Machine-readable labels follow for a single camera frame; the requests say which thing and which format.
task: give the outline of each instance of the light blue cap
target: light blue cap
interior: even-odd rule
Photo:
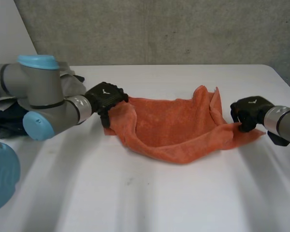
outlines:
[[[0,143],[0,208],[15,193],[15,185],[20,179],[20,164],[14,150]]]
[[[27,134],[34,140],[43,141],[55,136],[49,121],[41,114],[29,111],[23,118],[23,126]]]
[[[17,61],[24,66],[36,69],[59,69],[55,57],[50,55],[19,55]]]

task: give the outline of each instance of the orange towel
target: orange towel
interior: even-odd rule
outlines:
[[[107,135],[117,135],[124,146],[154,159],[189,163],[218,149],[231,149],[264,133],[241,133],[240,123],[222,117],[218,88],[198,87],[191,100],[129,98],[109,111]]]

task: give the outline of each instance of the white table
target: white table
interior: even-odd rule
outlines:
[[[106,81],[152,99],[189,99],[199,85],[218,86],[228,122],[230,104],[247,96],[290,107],[290,88],[264,65],[72,69],[88,88]],[[129,151],[104,136],[96,115],[45,142],[7,144],[22,176],[0,210],[3,232],[290,232],[290,145],[267,136],[189,165]]]

